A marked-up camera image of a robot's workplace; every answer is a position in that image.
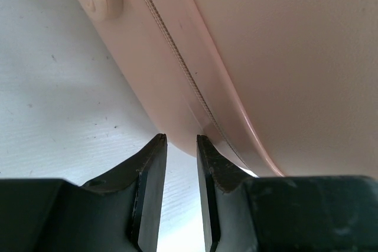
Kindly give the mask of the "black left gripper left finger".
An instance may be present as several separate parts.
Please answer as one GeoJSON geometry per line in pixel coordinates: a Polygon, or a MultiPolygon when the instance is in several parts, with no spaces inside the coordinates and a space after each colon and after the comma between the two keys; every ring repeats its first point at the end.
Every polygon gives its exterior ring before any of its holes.
{"type": "Polygon", "coordinates": [[[90,236],[97,251],[156,251],[167,164],[167,137],[82,185],[96,198],[90,236]]]}

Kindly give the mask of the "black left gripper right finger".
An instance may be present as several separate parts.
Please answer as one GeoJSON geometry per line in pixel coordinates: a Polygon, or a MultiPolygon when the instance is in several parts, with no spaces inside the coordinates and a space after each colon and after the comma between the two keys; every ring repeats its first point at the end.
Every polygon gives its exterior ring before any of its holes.
{"type": "Polygon", "coordinates": [[[197,136],[197,169],[206,251],[255,251],[256,234],[247,198],[252,177],[197,136]]]}

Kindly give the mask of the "pink hard-shell suitcase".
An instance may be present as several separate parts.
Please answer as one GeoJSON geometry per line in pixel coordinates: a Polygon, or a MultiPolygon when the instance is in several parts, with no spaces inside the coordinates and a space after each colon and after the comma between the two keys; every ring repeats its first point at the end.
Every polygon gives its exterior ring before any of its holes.
{"type": "Polygon", "coordinates": [[[377,176],[377,0],[78,0],[156,127],[257,176],[377,176]]]}

